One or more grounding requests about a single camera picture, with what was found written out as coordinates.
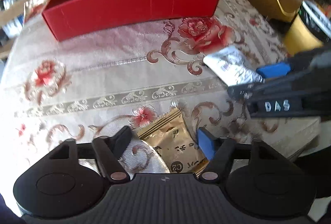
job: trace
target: blue package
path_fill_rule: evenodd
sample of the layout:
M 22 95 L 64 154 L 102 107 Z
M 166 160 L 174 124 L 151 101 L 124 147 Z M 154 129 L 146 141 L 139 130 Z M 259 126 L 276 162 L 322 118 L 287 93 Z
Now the blue package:
M 285 76 L 290 71 L 291 66 L 285 62 L 271 64 L 256 69 L 256 73 L 261 75 L 264 79 Z

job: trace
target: red cardboard box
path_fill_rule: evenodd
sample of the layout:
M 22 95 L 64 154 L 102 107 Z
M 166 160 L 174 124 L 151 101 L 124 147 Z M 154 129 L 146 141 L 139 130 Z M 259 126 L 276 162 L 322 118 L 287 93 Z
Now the red cardboard box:
M 218 0 L 50 0 L 42 15 L 59 41 L 120 25 L 211 17 Z

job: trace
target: red rose pattern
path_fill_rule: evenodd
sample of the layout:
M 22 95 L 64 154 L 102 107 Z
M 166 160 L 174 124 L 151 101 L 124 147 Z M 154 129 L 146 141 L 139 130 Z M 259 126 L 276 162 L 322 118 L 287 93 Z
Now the red rose pattern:
M 253 26 L 259 25 L 254 18 L 249 19 L 249 23 Z
M 205 55 L 219 51 L 235 40 L 234 30 L 216 18 L 183 18 L 178 33 L 183 38 L 194 40 L 192 49 Z
M 24 131 L 25 131 L 25 129 L 26 129 L 26 126 L 25 126 L 25 124 L 21 124 L 21 126 L 20 126 L 20 128 L 19 129 L 17 129 L 16 128 L 16 130 L 18 130 L 19 132 L 19 136 L 22 136 L 23 134 L 24 134 Z
M 34 79 L 36 87 L 42 87 L 48 85 L 53 77 L 55 63 L 53 61 L 43 60 L 41 65 L 34 70 L 37 74 L 37 78 Z
M 157 114 L 152 106 L 140 106 L 132 110 L 130 124 L 133 128 L 143 128 L 156 120 Z

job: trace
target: tablecloth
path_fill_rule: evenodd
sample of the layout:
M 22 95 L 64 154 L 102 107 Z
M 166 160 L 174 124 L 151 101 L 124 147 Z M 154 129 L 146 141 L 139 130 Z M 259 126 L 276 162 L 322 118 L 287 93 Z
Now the tablecloth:
M 219 0 L 212 18 L 125 25 L 61 43 L 40 15 L 32 18 L 0 84 L 0 192 L 7 205 L 19 214 L 14 181 L 61 141 L 90 142 L 124 125 L 136 131 L 172 107 L 181 109 L 192 137 L 204 126 L 241 143 L 263 139 L 286 157 L 301 150 L 318 134 L 319 118 L 252 120 L 203 65 L 204 55 L 230 44 L 254 67 L 286 56 L 277 33 L 247 0 Z M 120 162 L 130 175 L 169 172 L 137 137 Z M 81 163 L 95 169 L 93 160 Z

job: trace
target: wooden shelf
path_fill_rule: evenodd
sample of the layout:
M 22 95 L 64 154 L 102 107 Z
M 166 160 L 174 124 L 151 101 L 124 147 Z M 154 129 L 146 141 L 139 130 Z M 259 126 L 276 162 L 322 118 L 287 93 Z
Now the wooden shelf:
M 7 41 L 5 45 L 0 47 L 0 59 L 8 57 L 10 50 L 12 49 L 12 46 L 14 44 L 15 38 L 12 38 Z
M 24 3 L 29 0 L 17 0 L 10 9 L 0 11 L 0 27 L 6 25 L 8 22 L 16 18 L 17 16 L 23 14 Z

